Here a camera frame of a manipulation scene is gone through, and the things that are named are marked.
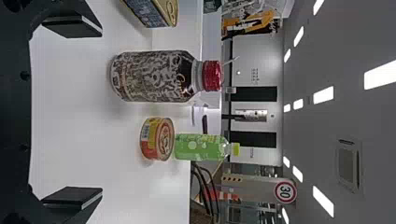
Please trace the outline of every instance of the plastic bottle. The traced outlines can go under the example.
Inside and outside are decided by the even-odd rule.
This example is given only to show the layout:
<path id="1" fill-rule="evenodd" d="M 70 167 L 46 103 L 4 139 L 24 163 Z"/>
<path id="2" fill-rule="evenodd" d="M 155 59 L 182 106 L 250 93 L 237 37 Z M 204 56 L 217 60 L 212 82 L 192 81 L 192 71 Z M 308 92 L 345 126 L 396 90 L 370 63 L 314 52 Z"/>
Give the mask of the plastic bottle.
<path id="1" fill-rule="evenodd" d="M 185 50 L 125 52 L 110 79 L 124 101 L 186 103 L 200 91 L 219 91 L 222 73 L 218 61 L 200 62 Z"/>
<path id="2" fill-rule="evenodd" d="M 239 143 L 229 143 L 220 135 L 182 133 L 176 135 L 175 158 L 183 161 L 222 161 L 239 155 Z"/>

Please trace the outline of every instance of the round sign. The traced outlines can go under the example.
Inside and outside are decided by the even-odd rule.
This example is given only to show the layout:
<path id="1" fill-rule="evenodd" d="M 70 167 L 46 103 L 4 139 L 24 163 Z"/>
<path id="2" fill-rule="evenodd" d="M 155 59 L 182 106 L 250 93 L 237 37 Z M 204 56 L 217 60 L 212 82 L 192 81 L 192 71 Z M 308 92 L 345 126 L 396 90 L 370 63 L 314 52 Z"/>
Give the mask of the round sign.
<path id="1" fill-rule="evenodd" d="M 282 203 L 292 203 L 297 198 L 297 188 L 289 182 L 280 182 L 275 186 L 276 198 Z"/>

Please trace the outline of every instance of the red bottle cap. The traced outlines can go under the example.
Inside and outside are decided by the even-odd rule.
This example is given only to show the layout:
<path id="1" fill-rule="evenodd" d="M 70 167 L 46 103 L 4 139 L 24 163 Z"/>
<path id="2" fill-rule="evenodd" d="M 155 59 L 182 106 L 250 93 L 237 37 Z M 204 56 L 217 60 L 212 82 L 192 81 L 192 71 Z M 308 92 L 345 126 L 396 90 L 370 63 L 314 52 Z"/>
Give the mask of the red bottle cap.
<path id="1" fill-rule="evenodd" d="M 202 81 L 206 91 L 219 91 L 223 74 L 219 61 L 206 61 L 203 65 Z"/>

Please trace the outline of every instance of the canned food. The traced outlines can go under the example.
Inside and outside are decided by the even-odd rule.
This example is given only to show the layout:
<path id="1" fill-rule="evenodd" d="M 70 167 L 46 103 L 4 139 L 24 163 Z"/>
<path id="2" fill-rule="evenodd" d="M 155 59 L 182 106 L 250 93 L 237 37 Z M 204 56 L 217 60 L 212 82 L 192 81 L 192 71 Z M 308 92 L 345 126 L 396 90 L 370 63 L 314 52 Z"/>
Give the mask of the canned food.
<path id="1" fill-rule="evenodd" d="M 171 119 L 146 119 L 140 133 L 140 147 L 149 160 L 167 161 L 175 143 L 175 128 Z"/>
<path id="2" fill-rule="evenodd" d="M 121 0 L 148 28 L 177 25 L 178 0 Z"/>

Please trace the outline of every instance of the white tabletop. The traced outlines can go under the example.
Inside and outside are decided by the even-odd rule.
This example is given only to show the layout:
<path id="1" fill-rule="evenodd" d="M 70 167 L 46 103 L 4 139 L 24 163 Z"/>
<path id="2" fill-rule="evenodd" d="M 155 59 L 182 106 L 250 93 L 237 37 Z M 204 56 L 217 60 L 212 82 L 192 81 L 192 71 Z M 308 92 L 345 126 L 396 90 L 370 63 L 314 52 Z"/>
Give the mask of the white tabletop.
<path id="1" fill-rule="evenodd" d="M 88 3 L 103 38 L 65 39 L 39 27 L 31 41 L 34 193 L 41 199 L 65 186 L 103 188 L 89 223 L 188 223 L 190 163 L 147 161 L 138 140 L 150 116 L 171 118 L 177 133 L 201 133 L 201 124 L 192 127 L 190 106 L 123 102 L 110 88 L 108 70 L 121 52 L 167 43 L 199 59 L 202 1 L 180 0 L 180 27 L 154 36 L 120 1 Z M 172 32 L 186 33 L 180 40 Z M 166 35 L 175 37 L 166 42 Z"/>

